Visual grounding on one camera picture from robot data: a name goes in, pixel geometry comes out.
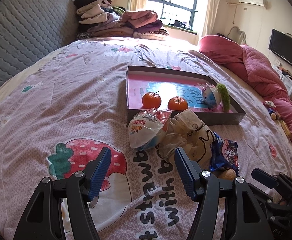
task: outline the television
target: television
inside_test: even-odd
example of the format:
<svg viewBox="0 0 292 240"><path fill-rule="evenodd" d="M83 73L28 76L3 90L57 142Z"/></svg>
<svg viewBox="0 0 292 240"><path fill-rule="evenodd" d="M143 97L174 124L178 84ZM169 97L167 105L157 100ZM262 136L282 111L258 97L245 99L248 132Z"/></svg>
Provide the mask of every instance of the television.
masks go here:
<svg viewBox="0 0 292 240"><path fill-rule="evenodd" d="M292 37L273 29L269 49L292 66Z"/></svg>

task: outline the green fuzzy object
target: green fuzzy object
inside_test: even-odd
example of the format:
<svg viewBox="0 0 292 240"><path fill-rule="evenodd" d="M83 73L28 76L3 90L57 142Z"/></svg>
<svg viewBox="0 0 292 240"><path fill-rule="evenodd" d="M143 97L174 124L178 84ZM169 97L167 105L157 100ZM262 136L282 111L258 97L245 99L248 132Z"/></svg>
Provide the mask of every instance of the green fuzzy object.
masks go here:
<svg viewBox="0 0 292 240"><path fill-rule="evenodd" d="M221 102L224 107L224 112L229 112L230 110L230 99L229 99L229 94L226 86L224 84L217 84L216 88L220 94L221 97Z"/></svg>

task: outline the blue snack package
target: blue snack package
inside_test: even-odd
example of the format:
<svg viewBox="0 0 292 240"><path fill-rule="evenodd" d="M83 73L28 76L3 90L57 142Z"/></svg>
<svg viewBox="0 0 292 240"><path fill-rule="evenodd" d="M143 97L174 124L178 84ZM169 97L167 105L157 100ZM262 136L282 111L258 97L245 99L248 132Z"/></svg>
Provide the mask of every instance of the blue snack package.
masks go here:
<svg viewBox="0 0 292 240"><path fill-rule="evenodd" d="M233 169L238 176L238 144L235 141L222 139L214 132L216 140L211 144L210 171Z"/></svg>

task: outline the tangerine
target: tangerine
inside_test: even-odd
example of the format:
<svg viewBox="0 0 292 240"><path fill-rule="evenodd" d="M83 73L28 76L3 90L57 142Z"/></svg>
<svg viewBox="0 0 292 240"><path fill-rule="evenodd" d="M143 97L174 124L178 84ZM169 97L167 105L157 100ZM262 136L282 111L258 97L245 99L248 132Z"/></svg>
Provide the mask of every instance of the tangerine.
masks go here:
<svg viewBox="0 0 292 240"><path fill-rule="evenodd" d="M161 105L161 98L158 92L149 92L143 95L142 103L145 109L158 108Z"/></svg>
<svg viewBox="0 0 292 240"><path fill-rule="evenodd" d="M188 103L183 97L174 97L169 100L168 109L173 111L184 111L188 109Z"/></svg>

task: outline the metal screw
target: metal screw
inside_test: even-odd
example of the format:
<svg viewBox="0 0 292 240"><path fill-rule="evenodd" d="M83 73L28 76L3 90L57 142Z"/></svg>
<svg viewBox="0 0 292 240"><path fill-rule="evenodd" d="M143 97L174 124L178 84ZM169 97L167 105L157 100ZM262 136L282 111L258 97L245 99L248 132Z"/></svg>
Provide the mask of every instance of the metal screw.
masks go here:
<svg viewBox="0 0 292 240"><path fill-rule="evenodd" d="M244 178L243 177L236 177L236 181L239 183L244 183Z"/></svg>
<svg viewBox="0 0 292 240"><path fill-rule="evenodd" d="M82 171L75 172L75 177L77 177L77 178L80 178L83 175L84 175L84 173Z"/></svg>
<svg viewBox="0 0 292 240"><path fill-rule="evenodd" d="M210 176L210 172L209 171L202 171L201 175L204 177L209 177Z"/></svg>
<svg viewBox="0 0 292 240"><path fill-rule="evenodd" d="M42 183L44 183L44 184L49 183L49 181L50 181L49 177L45 177L42 179Z"/></svg>

